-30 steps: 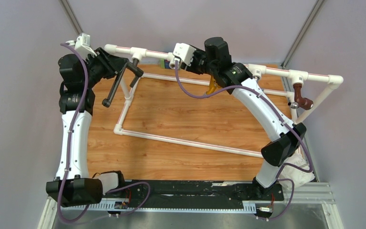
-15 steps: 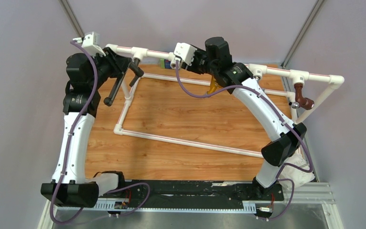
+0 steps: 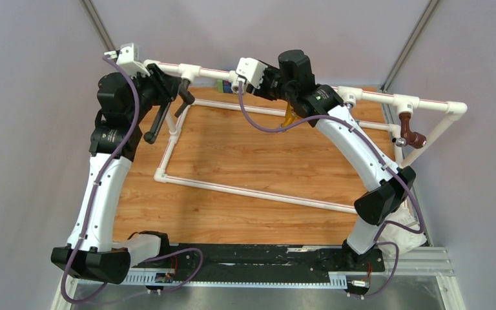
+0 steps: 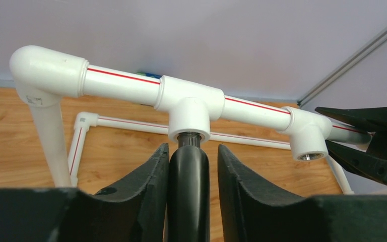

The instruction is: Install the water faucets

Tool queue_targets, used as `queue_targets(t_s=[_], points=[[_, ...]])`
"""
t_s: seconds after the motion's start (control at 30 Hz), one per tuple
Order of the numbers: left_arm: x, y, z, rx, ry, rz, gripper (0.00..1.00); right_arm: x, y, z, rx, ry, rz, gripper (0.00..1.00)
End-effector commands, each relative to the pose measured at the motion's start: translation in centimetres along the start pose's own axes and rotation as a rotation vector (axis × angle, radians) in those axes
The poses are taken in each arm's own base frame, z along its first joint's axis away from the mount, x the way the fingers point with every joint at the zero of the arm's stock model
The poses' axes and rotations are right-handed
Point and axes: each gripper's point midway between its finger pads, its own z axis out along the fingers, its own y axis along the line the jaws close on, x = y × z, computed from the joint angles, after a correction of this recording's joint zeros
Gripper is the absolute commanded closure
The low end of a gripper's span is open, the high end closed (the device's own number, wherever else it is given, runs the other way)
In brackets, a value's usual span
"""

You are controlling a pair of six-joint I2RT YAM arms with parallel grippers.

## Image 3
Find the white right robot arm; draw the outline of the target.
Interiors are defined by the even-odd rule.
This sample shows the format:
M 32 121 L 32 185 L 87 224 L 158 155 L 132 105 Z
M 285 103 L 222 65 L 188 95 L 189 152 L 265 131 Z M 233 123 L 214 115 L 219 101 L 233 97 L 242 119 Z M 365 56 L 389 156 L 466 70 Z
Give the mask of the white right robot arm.
M 378 149 L 352 118 L 349 102 L 333 87 L 315 81 L 310 58 L 302 50 L 282 52 L 277 67 L 242 58 L 236 73 L 240 93 L 287 103 L 286 123 L 276 132 L 310 124 L 337 147 L 359 175 L 367 191 L 354 203 L 358 218 L 344 242 L 347 249 L 342 259 L 347 268 L 361 269 L 387 217 L 409 196 L 415 171 L 400 168 Z

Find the dark grey long faucet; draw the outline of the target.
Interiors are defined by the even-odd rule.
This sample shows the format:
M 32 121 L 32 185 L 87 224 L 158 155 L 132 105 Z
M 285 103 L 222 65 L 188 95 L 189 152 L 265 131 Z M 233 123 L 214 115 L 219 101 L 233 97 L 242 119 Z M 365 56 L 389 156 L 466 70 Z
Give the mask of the dark grey long faucet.
M 189 87 L 191 85 L 191 81 L 187 78 L 182 78 L 181 83 L 178 86 L 177 96 L 179 96 L 183 101 L 177 111 L 174 113 L 174 117 L 180 117 L 183 112 L 190 107 L 194 101 L 195 97 L 190 93 Z M 154 121 L 146 133 L 143 135 L 143 139 L 145 142 L 149 144 L 154 144 L 160 133 L 160 130 L 164 123 L 167 124 L 169 134 L 171 136 L 175 136 L 178 134 L 178 126 L 176 122 L 172 118 L 172 114 L 170 112 L 172 101 L 169 100 L 166 103 L 160 104 L 159 110 L 154 118 Z

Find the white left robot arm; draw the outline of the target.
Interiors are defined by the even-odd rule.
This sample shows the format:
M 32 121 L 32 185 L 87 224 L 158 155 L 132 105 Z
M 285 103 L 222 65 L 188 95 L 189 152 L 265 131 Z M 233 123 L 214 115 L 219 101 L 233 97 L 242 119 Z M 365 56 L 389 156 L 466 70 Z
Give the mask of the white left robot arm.
M 163 232 L 142 231 L 126 242 L 112 238 L 114 218 L 125 178 L 141 140 L 153 143 L 176 99 L 181 78 L 150 65 L 147 75 L 120 72 L 98 82 L 100 110 L 90 137 L 89 177 L 76 224 L 62 247 L 53 248 L 51 262 L 66 274 L 84 280 L 120 284 L 129 269 L 146 259 L 161 268 L 172 251 Z M 141 120 L 158 107 L 156 129 L 142 133 Z

